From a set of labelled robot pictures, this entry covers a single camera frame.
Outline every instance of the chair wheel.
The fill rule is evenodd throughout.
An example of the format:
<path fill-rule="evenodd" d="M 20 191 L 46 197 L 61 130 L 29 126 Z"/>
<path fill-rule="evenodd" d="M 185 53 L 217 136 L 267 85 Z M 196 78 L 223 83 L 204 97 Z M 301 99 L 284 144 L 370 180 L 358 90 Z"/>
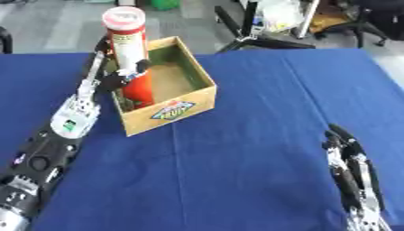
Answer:
<path fill-rule="evenodd" d="M 325 39 L 326 34 L 323 33 L 323 32 L 315 32 L 315 33 L 314 33 L 314 37 L 315 37 L 317 40 L 322 40 L 322 39 Z"/>
<path fill-rule="evenodd" d="M 375 44 L 378 47 L 384 47 L 384 45 L 386 45 L 386 40 L 381 40 L 379 42 L 376 42 Z"/>
<path fill-rule="evenodd" d="M 219 16 L 216 16 L 215 19 L 216 19 L 217 23 L 219 23 L 219 24 L 222 23 L 222 20 L 219 18 Z"/>

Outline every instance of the table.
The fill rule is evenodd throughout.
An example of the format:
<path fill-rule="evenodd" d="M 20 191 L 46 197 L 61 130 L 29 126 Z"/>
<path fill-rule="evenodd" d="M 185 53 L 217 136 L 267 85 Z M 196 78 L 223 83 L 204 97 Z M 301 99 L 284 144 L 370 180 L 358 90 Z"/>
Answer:
<path fill-rule="evenodd" d="M 86 54 L 0 55 L 0 162 L 70 95 Z M 216 109 L 124 137 L 108 96 L 41 231 L 343 230 L 320 143 L 355 134 L 379 172 L 386 218 L 404 224 L 404 94 L 359 50 L 197 56 Z"/>

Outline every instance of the white bag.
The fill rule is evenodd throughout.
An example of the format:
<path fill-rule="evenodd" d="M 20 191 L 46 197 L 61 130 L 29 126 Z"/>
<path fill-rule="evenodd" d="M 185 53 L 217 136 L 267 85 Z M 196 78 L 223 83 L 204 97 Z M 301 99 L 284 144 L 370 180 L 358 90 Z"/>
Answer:
<path fill-rule="evenodd" d="M 299 26 L 303 20 L 299 0 L 262 0 L 258 5 L 268 32 L 282 32 Z"/>

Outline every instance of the cardboard box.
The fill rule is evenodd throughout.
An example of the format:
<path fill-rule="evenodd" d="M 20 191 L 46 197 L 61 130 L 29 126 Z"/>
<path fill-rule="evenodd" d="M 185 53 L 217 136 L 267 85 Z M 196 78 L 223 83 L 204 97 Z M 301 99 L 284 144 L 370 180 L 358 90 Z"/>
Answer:
<path fill-rule="evenodd" d="M 155 104 L 133 110 L 120 91 L 113 93 L 128 136 L 207 111 L 215 107 L 216 84 L 179 37 L 148 44 Z"/>

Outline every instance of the red cylindrical can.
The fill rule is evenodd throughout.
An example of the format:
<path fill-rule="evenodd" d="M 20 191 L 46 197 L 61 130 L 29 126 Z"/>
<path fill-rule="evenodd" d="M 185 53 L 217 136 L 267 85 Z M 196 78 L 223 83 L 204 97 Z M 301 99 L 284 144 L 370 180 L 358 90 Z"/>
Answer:
<path fill-rule="evenodd" d="M 148 59 L 144 11 L 131 6 L 115 7 L 103 14 L 103 22 L 119 69 L 135 73 L 136 63 Z M 154 100 L 150 72 L 146 71 L 133 79 L 123 88 L 123 92 L 125 97 L 136 101 L 136 108 L 152 105 Z"/>

